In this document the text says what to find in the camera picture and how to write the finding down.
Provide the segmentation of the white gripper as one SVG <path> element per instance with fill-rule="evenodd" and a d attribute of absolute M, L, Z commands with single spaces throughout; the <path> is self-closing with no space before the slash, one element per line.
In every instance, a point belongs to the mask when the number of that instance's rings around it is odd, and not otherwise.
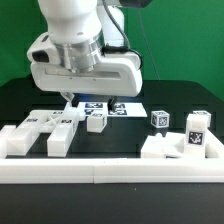
<path fill-rule="evenodd" d="M 139 63 L 133 56 L 127 58 L 107 54 L 92 71 L 73 73 L 60 65 L 32 63 L 31 71 L 37 87 L 43 91 L 61 92 L 73 106 L 73 93 L 111 96 L 109 112 L 115 111 L 116 96 L 135 97 L 142 88 Z"/>

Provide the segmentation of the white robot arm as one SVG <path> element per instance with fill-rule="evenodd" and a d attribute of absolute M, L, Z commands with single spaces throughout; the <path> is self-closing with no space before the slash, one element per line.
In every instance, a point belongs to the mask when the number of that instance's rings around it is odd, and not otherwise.
<path fill-rule="evenodd" d="M 142 57 L 124 33 L 122 7 L 144 8 L 152 0 L 38 0 L 48 30 L 27 52 L 37 87 L 72 102 L 76 93 L 119 96 L 142 88 Z"/>

